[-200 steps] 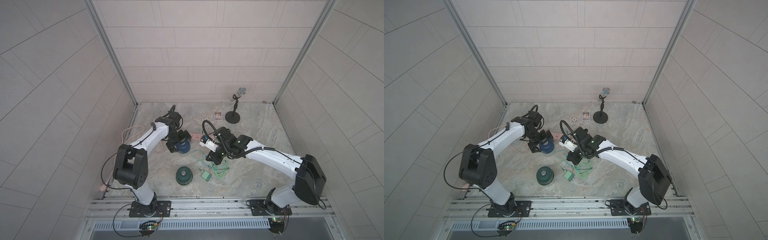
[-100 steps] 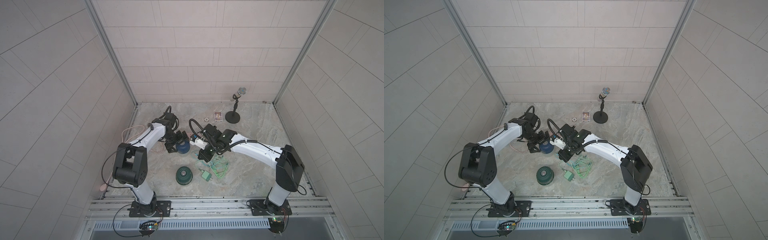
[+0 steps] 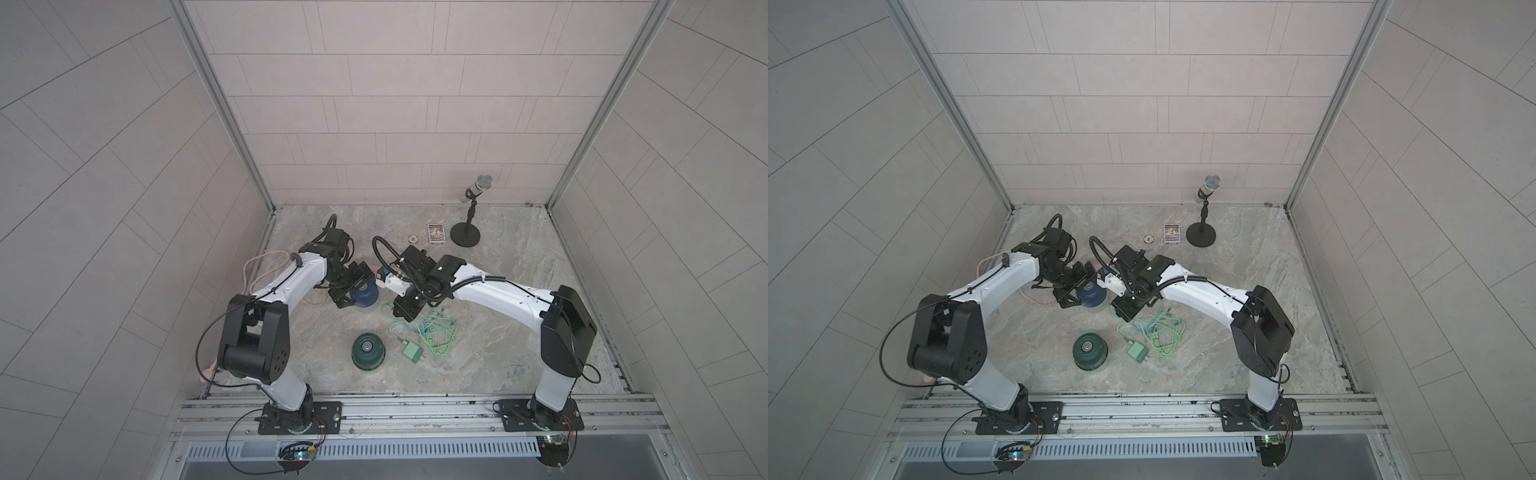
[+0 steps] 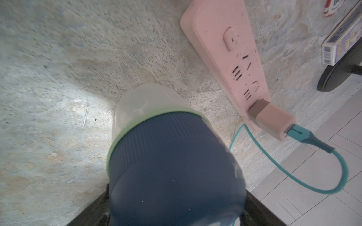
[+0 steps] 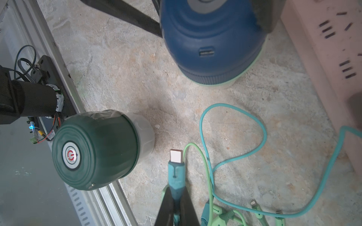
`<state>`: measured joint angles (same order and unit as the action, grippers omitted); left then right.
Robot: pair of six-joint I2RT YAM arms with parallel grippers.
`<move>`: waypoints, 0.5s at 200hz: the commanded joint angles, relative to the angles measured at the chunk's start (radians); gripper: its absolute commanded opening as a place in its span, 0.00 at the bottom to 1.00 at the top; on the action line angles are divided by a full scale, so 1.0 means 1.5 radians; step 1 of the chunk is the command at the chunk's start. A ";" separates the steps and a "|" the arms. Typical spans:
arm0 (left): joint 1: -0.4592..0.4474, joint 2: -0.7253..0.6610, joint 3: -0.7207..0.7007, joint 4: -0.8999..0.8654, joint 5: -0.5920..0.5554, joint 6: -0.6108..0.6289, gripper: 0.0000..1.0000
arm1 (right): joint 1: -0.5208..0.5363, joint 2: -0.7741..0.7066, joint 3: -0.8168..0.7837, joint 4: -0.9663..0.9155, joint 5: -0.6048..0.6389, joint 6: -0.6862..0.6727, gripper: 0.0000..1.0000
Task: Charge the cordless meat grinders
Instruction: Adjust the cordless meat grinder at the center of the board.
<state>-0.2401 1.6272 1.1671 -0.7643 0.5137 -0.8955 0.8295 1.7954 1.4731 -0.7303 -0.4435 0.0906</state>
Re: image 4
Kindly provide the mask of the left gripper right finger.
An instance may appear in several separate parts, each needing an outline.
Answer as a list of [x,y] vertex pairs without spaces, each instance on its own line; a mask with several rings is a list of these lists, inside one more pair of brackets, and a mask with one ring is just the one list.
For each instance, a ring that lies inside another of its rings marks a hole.
[[256,197],[247,191],[246,206],[240,215],[241,226],[287,226]]

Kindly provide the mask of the pink USB charger adapter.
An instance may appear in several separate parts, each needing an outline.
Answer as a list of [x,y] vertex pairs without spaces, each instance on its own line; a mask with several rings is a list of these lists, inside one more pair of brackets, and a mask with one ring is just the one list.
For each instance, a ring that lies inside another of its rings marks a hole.
[[287,132],[297,122],[294,115],[264,99],[256,101],[248,114],[255,125],[279,141],[286,139]]

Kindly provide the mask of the pink power strip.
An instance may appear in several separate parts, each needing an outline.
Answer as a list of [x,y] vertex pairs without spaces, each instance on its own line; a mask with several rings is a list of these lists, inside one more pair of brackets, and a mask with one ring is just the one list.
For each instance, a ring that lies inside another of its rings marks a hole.
[[245,124],[260,132],[248,111],[271,96],[244,1],[192,1],[181,28]]

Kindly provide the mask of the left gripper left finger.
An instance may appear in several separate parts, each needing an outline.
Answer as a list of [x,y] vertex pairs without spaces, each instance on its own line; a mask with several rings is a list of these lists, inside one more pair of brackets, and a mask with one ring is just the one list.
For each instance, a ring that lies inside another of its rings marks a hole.
[[109,185],[94,202],[67,226],[110,226]]

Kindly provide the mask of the blue cordless meat grinder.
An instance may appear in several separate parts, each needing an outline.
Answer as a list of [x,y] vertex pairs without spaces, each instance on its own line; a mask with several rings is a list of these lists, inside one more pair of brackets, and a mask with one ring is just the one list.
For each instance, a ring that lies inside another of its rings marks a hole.
[[245,210],[233,154],[203,114],[158,84],[120,99],[106,167],[113,226],[230,226]]

